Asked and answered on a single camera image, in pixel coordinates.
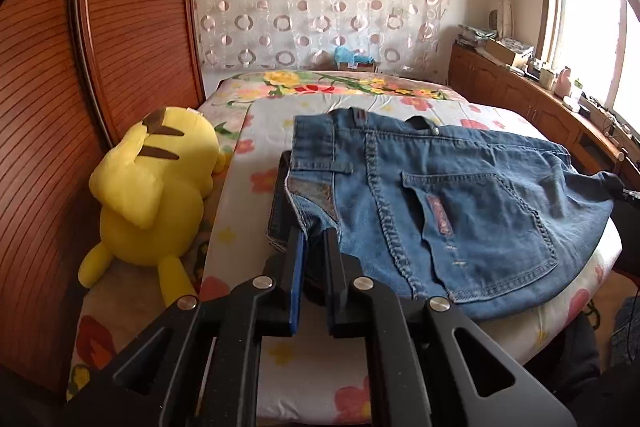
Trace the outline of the yellow Pikachu plush toy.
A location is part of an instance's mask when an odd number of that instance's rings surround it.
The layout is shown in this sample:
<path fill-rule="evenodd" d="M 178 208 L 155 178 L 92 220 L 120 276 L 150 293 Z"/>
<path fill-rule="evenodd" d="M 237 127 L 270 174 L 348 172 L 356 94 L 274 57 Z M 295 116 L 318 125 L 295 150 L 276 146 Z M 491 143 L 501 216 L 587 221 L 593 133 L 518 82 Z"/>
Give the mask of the yellow Pikachu plush toy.
<path fill-rule="evenodd" d="M 119 259 L 157 269 L 166 306 L 193 296 L 181 258 L 226 164 L 214 126 L 195 109 L 162 107 L 134 124 L 91 173 L 100 243 L 82 260 L 79 283 L 92 287 Z"/>

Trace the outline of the cardboard box on cabinet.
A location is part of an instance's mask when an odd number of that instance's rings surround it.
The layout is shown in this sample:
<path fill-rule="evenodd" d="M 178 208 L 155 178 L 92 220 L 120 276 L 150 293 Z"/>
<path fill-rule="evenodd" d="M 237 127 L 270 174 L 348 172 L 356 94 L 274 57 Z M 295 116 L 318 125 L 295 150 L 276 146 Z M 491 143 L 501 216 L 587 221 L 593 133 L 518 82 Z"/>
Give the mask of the cardboard box on cabinet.
<path fill-rule="evenodd" d="M 486 51 L 500 63 L 513 67 L 524 67 L 534 52 L 534 47 L 512 38 L 489 39 Z"/>

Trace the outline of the wooden sideboard cabinet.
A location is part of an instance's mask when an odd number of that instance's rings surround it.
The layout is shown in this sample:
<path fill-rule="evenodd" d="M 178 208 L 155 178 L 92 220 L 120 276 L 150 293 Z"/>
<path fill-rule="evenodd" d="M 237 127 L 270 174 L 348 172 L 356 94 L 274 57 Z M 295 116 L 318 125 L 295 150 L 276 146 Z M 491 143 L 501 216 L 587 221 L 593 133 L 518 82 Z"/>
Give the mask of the wooden sideboard cabinet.
<path fill-rule="evenodd" d="M 625 151 L 614 145 L 604 130 L 571 112 L 535 81 L 456 43 L 451 49 L 448 84 L 470 102 L 509 109 L 522 116 L 547 139 L 564 145 L 577 169 L 586 173 L 611 171 L 627 186 L 634 190 L 639 187 L 639 169 Z"/>

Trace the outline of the wooden louvered wardrobe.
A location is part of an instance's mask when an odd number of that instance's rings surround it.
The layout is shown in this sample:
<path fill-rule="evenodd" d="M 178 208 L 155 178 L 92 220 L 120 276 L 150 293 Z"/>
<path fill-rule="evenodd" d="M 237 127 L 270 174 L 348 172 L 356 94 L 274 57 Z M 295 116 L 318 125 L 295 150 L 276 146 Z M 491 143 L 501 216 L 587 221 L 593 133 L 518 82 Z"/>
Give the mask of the wooden louvered wardrobe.
<path fill-rule="evenodd" d="M 98 239 L 90 173 L 165 105 L 203 102 L 192 0 L 1 0 L 1 368 L 65 390 Z"/>

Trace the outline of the pink figurine on sill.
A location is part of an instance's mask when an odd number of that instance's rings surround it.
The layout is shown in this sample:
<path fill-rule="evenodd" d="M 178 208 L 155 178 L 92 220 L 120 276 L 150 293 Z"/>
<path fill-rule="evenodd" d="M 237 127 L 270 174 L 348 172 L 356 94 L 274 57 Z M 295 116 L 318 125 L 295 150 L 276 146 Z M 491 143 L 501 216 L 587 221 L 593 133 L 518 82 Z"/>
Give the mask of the pink figurine on sill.
<path fill-rule="evenodd" d="M 572 82 L 570 81 L 571 73 L 570 68 L 565 66 L 561 72 L 559 72 L 558 77 L 556 77 L 554 95 L 561 100 L 566 96 L 570 96 L 570 91 L 572 91 Z"/>

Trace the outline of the floral bed sheet mattress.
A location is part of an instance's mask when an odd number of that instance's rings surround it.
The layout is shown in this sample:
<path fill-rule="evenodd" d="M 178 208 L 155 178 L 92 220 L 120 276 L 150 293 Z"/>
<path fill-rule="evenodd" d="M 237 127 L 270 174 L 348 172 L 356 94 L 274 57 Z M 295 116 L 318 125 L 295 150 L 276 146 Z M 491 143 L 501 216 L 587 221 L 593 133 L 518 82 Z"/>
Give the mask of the floral bed sheet mattress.
<path fill-rule="evenodd" d="M 282 333 L 262 336 L 264 421 L 372 421 L 366 348 L 344 319 L 372 293 L 425 312 L 442 297 L 516 361 L 570 324 L 622 243 L 620 181 L 578 173 L 568 150 L 510 110 L 398 79 L 264 72 L 228 79 L 198 109 L 137 118 L 111 159 L 164 178 L 152 227 L 104 208 L 80 269 L 90 289 L 67 396 L 92 389 L 132 340 L 190 297 L 232 303 L 304 245 L 282 297 Z"/>

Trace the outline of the blue denim jeans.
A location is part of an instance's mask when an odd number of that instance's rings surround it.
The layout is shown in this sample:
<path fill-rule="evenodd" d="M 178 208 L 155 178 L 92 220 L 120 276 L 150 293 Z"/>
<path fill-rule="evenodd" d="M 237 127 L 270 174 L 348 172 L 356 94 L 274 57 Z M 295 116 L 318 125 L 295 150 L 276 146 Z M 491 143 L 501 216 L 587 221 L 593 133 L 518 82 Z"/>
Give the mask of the blue denim jeans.
<path fill-rule="evenodd" d="M 558 295 L 614 207 L 559 144 L 356 107 L 295 119 L 284 193 L 305 235 L 335 230 L 367 277 L 477 321 Z"/>

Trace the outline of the window with wooden frame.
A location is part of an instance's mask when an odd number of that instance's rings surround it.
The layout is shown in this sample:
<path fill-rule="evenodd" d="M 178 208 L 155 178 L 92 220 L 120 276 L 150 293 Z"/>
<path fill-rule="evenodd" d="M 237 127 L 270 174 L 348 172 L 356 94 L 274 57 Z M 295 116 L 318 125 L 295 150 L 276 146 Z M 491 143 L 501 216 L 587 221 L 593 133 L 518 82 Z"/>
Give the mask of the window with wooden frame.
<path fill-rule="evenodd" d="M 627 0 L 546 0 L 541 57 L 588 100 L 639 129 L 639 21 Z"/>

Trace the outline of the blue item on box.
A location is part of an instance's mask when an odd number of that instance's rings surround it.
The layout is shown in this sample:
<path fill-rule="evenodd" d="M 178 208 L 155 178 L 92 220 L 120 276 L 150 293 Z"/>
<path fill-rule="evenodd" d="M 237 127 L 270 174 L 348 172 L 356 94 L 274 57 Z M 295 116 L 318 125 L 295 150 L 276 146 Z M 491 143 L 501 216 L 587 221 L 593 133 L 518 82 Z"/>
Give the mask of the blue item on box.
<path fill-rule="evenodd" d="M 337 46 L 334 50 L 334 62 L 337 66 L 341 64 L 370 65 L 374 63 L 374 60 L 369 55 L 356 53 L 347 46 Z"/>

